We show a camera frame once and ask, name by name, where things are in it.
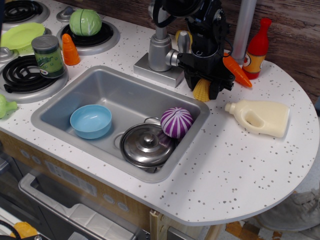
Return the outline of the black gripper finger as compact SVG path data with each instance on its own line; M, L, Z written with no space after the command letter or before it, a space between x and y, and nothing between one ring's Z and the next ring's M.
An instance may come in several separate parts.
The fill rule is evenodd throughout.
M198 81L201 79L201 76L199 75L199 73L196 72L192 72L192 71L184 71L184 78L186 80L186 83L188 85L188 87L190 88L190 90L194 90Z
M225 88L225 82L223 80L214 80L209 85L209 99L216 100L218 94Z

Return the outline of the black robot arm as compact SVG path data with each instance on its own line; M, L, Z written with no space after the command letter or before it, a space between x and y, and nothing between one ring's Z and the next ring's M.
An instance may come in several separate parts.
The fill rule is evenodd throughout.
M167 27L177 18L186 20L192 37L190 50L171 50L166 63L183 69L191 90L200 79L207 80L208 97L215 100L219 92L233 88L235 76L223 62L230 26L219 0L155 0L151 15L158 28Z

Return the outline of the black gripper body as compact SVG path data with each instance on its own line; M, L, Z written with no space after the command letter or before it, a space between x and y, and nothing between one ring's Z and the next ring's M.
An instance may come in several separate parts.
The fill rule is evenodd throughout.
M178 66L183 71L198 72L201 79L224 81L224 89L234 87L235 76L223 63L225 42L230 41L224 35L207 37L201 34L192 35L192 45L189 53L179 53Z

